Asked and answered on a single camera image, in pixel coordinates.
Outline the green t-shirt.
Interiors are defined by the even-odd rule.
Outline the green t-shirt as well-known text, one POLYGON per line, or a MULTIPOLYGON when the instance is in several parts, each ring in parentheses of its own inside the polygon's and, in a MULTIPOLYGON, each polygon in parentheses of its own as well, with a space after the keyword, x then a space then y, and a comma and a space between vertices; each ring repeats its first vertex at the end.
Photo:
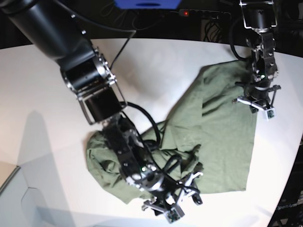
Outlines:
POLYGON ((201 171, 201 193, 244 191, 250 170, 257 116, 233 104, 242 94, 235 82, 249 76, 242 61, 216 64, 198 76, 160 122, 161 147, 153 152, 160 167, 173 155, 182 157, 172 171, 178 180, 201 171))

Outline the blue box at top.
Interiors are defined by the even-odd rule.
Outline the blue box at top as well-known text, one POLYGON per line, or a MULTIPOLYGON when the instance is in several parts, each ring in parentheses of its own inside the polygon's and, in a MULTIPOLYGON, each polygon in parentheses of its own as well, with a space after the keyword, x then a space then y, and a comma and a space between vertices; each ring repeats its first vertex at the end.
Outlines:
POLYGON ((181 0, 114 0, 120 9, 176 9, 181 0))

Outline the grey panel at corner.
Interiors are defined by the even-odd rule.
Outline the grey panel at corner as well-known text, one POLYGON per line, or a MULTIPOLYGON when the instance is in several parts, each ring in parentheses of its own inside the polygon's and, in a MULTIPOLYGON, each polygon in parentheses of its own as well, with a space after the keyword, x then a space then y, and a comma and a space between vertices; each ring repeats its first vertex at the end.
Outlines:
POLYGON ((21 168, 16 167, 0 188, 2 227, 43 227, 44 221, 21 168))

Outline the black power strip red light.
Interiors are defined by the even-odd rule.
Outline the black power strip red light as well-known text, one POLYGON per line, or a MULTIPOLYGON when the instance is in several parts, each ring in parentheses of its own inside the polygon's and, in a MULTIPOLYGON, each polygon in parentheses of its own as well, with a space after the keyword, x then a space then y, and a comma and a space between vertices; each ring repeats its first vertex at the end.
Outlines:
POLYGON ((198 15, 202 19, 230 19, 231 14, 222 11, 212 11, 212 10, 201 10, 201 9, 179 9, 178 13, 180 16, 189 17, 192 15, 198 15))

